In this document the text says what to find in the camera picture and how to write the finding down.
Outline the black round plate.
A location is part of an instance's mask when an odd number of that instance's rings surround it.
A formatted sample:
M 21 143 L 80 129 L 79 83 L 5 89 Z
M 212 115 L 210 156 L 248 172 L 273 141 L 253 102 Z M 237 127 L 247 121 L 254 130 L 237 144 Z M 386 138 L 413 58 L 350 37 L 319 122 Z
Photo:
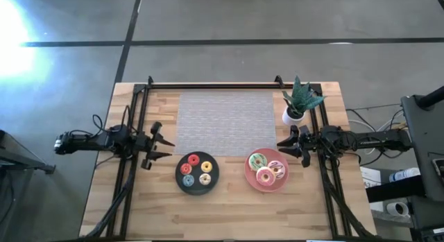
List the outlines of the black round plate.
M 196 154 L 200 157 L 200 163 L 199 165 L 193 166 L 192 167 L 192 171 L 189 175 L 193 175 L 195 182 L 194 185 L 191 187 L 185 187 L 182 184 L 182 179 L 185 175 L 183 175 L 180 172 L 180 167 L 182 164 L 184 163 L 188 163 L 187 158 L 191 155 L 191 154 Z M 213 169 L 208 173 L 211 175 L 212 181 L 210 182 L 209 185 L 204 186 L 199 182 L 199 177 L 204 173 L 202 172 L 200 166 L 204 161 L 209 161 L 212 163 Z M 219 180 L 219 165 L 217 164 L 217 161 L 208 153 L 205 152 L 201 152 L 201 151 L 195 151 L 195 152 L 191 152 L 186 154 L 182 159 L 180 159 L 180 161 L 178 162 L 177 166 L 176 166 L 176 172 L 175 172 L 175 177 L 176 177 L 176 183 L 177 185 L 180 187 L 181 190 L 183 190 L 185 193 L 189 194 L 189 195 L 193 195 L 193 196 L 201 196 L 203 194 L 206 194 L 207 192 L 211 191 L 217 184 L 218 180 Z

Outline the dark grey storage box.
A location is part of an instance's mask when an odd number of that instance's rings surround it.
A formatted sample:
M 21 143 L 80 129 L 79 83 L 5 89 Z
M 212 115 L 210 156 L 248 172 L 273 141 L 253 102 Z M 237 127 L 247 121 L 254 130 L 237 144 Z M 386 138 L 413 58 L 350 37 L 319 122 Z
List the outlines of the dark grey storage box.
M 444 242 L 444 202 L 412 196 L 407 198 L 415 242 Z

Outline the grey metal cabinet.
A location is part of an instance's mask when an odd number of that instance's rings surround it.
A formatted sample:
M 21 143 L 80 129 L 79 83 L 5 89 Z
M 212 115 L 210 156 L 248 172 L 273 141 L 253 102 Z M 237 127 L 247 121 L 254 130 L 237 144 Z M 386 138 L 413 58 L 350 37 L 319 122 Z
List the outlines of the grey metal cabinet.
M 444 159 L 444 101 L 430 110 L 418 107 L 412 96 L 403 96 L 401 104 L 426 196 L 444 202 L 444 184 L 432 162 Z

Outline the white tape roll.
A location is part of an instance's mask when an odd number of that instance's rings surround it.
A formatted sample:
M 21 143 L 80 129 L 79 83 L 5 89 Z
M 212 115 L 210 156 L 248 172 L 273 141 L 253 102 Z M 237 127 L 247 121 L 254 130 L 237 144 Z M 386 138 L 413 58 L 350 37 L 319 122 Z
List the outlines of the white tape roll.
M 386 210 L 392 216 L 399 216 L 399 217 L 409 216 L 409 208 L 403 202 L 391 202 L 386 205 Z

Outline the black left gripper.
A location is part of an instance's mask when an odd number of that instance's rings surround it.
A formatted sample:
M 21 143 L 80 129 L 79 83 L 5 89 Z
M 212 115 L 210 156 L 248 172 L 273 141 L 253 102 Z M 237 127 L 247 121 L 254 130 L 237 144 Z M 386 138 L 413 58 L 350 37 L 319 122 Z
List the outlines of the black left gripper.
M 167 145 L 167 146 L 174 146 L 171 142 L 164 139 L 164 137 L 160 134 L 160 128 L 162 127 L 162 124 L 159 121 L 156 121 L 150 129 L 150 133 L 152 134 L 151 137 L 147 136 L 145 132 L 141 132 L 137 135 L 134 149 L 137 152 L 145 152 L 146 156 L 145 159 L 142 160 L 141 167 L 150 170 L 152 167 L 152 161 L 156 161 L 157 159 L 161 157 L 168 157 L 171 156 L 171 153 L 163 153 L 163 152 L 157 152 L 156 143 L 159 142 L 161 144 Z

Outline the black shelf board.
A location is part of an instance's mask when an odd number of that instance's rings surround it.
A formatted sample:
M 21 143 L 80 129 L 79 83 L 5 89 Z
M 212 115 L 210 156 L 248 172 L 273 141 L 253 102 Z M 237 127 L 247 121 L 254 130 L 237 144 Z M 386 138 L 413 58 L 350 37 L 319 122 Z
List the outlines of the black shelf board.
M 409 196 L 426 196 L 420 175 L 366 189 L 368 201 L 381 202 Z

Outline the green plant in white pot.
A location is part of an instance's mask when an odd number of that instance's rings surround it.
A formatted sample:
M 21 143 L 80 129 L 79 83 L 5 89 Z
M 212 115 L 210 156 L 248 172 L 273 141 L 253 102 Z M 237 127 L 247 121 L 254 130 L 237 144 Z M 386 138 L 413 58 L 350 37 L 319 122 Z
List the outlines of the green plant in white pot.
M 292 92 L 282 91 L 283 99 L 287 105 L 282 114 L 282 121 L 288 126 L 300 123 L 307 110 L 312 110 L 325 100 L 324 96 L 315 95 L 310 83 L 302 84 L 299 76 L 294 79 Z

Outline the pink round plate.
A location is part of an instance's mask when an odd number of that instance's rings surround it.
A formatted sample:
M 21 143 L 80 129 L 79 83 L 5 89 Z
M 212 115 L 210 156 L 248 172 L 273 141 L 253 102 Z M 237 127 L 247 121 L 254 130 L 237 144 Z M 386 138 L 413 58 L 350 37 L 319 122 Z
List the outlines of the pink round plate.
M 257 171 L 252 171 L 249 168 L 248 165 L 248 158 L 253 154 L 253 153 L 261 153 L 263 154 L 267 160 L 268 163 L 273 161 L 273 160 L 277 160 L 282 162 L 285 165 L 286 168 L 286 173 L 284 175 L 284 177 L 282 179 L 279 180 L 275 180 L 274 184 L 269 186 L 269 187 L 265 187 L 262 186 L 258 183 L 258 181 L 256 180 L 256 172 Z M 287 160 L 276 150 L 271 149 L 271 148 L 259 148 L 257 150 L 254 150 L 249 156 L 247 156 L 246 161 L 244 163 L 244 173 L 245 173 L 245 177 L 248 181 L 248 183 L 255 188 L 258 191 L 262 191 L 262 192 L 274 192 L 277 191 L 278 189 L 281 189 L 285 183 L 287 182 L 287 179 L 289 177 L 289 165 Z

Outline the white plastic bottle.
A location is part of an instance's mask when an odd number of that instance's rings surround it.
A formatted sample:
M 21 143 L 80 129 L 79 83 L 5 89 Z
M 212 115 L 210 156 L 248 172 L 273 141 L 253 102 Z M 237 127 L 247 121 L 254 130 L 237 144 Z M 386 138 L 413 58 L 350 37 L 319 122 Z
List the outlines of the white plastic bottle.
M 420 175 L 419 168 L 416 168 L 416 167 L 408 168 L 408 169 L 397 171 L 397 172 L 394 172 L 394 173 L 390 174 L 389 182 L 396 182 L 396 181 L 399 181 L 399 180 L 404 180 L 404 179 L 407 179 L 407 178 L 412 178 L 412 177 L 415 177 L 417 175 Z

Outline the large white chocolate-drizzle donut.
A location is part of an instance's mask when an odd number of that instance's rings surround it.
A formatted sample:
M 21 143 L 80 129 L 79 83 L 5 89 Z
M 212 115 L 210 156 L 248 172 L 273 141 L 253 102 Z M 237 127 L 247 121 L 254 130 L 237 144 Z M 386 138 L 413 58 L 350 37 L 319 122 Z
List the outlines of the large white chocolate-drizzle donut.
M 276 180 L 282 179 L 286 173 L 285 165 L 280 161 L 273 160 L 268 163 L 268 167 L 272 170 Z

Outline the white printed paper box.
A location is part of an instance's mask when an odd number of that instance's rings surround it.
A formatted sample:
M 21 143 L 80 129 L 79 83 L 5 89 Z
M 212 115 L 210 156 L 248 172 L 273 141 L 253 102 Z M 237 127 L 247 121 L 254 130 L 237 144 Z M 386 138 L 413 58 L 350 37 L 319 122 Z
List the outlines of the white printed paper box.
M 382 184 L 380 171 L 366 167 L 361 167 L 360 170 L 366 189 Z

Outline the black pole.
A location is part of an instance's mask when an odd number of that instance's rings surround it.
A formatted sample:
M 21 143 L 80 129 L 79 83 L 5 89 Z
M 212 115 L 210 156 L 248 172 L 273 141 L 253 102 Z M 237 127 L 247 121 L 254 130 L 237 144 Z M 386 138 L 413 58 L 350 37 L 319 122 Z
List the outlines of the black pole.
M 436 103 L 444 100 L 444 86 L 439 87 L 433 92 L 424 96 L 415 96 L 416 105 L 423 109 L 429 110 L 434 107 Z

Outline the large green frosted donut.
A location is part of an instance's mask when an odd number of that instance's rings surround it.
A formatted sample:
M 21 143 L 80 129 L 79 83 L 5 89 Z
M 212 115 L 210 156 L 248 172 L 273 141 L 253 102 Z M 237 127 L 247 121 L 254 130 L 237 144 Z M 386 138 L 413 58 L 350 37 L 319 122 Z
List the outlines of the large green frosted donut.
M 261 167 L 268 165 L 267 158 L 261 153 L 253 153 L 248 158 L 248 165 L 252 171 L 258 171 Z

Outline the dark metal stand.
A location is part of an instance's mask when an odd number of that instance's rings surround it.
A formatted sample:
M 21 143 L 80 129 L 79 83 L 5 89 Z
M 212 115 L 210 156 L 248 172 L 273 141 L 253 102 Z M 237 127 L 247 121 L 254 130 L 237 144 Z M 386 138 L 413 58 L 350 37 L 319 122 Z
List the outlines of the dark metal stand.
M 41 170 L 46 174 L 56 169 L 4 130 L 0 130 L 0 166 L 10 170 Z

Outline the large pink frosted donut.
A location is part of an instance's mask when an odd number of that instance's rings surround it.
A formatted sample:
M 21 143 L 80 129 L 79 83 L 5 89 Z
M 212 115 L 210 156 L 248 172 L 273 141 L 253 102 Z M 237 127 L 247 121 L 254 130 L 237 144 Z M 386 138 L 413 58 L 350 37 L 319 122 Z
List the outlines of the large pink frosted donut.
M 276 177 L 272 169 L 267 166 L 263 166 L 257 170 L 256 180 L 260 185 L 269 187 L 274 184 Z

